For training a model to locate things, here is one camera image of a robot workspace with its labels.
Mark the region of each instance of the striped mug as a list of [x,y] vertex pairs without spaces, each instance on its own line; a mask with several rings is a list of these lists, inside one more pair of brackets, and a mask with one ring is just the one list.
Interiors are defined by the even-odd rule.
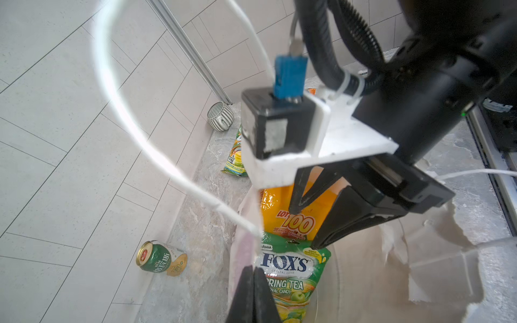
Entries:
[[233,123],[233,112],[230,107],[222,101],[212,105],[207,113],[208,122],[217,131],[228,130]]

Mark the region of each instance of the metal trim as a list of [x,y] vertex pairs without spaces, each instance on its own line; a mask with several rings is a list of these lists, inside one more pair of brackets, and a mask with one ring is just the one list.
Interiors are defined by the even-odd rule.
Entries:
[[210,71],[205,61],[201,58],[201,55],[197,52],[165,2],[163,0],[147,0],[147,3],[149,3],[158,18],[165,25],[165,28],[171,33],[172,37],[176,39],[181,49],[190,59],[199,74],[205,79],[212,91],[214,91],[218,98],[224,103],[232,104],[232,101],[221,87],[221,84],[219,84],[216,77],[212,74],[212,71]]
[[[513,164],[515,156],[509,156],[497,150],[494,140],[478,107],[475,107],[468,115],[467,122],[474,135],[481,158],[486,166],[499,170],[508,170],[509,164]],[[515,225],[517,224],[517,184],[510,176],[489,174],[495,194],[501,204],[501,209],[508,223],[508,228],[513,236],[517,236]]]

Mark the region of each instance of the tiled wall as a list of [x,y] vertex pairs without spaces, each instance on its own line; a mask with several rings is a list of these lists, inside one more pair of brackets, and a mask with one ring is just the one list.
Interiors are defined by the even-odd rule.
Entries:
[[[0,2],[0,321],[131,322],[185,195],[140,153],[95,79],[97,2]],[[140,127],[191,176],[217,101],[145,0],[112,38]]]
[[[207,62],[228,96],[240,101],[243,89],[266,86],[264,64],[258,50],[228,9],[225,0],[167,0],[173,15]],[[287,52],[289,28],[294,12],[292,0],[237,0],[250,18],[271,61]],[[398,47],[409,28],[397,0],[353,0],[354,7],[372,28],[383,51]],[[329,14],[334,51],[341,66],[355,59],[346,49]],[[314,76],[311,64],[307,77]]]

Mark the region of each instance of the can lid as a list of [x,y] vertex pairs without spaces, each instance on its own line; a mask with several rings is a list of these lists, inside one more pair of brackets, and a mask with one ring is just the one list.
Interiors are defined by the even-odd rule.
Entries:
[[136,255],[136,264],[138,266],[143,266],[151,257],[151,253],[153,252],[153,243],[151,241],[144,242],[144,244],[138,250],[138,254]]

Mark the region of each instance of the snack package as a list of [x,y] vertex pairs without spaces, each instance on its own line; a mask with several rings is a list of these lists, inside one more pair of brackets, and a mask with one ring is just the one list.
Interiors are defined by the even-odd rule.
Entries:
[[[321,171],[322,168],[318,166],[312,170],[305,192],[312,187]],[[264,231],[285,238],[314,240],[336,197],[346,185],[348,185],[346,180],[341,178],[300,214],[289,213],[293,185],[263,190],[261,210]]]
[[327,248],[312,250],[311,243],[264,233],[255,266],[266,274],[283,323],[301,323],[312,292],[330,258]]
[[240,141],[242,139],[242,125],[239,127],[239,131],[237,132],[237,136],[235,137],[235,142],[232,147],[232,151],[230,151],[230,156],[228,156],[228,160],[226,161],[226,165],[222,170],[223,173],[228,173],[236,176],[247,176],[246,170],[244,169],[244,165],[242,164],[242,158],[240,157]]

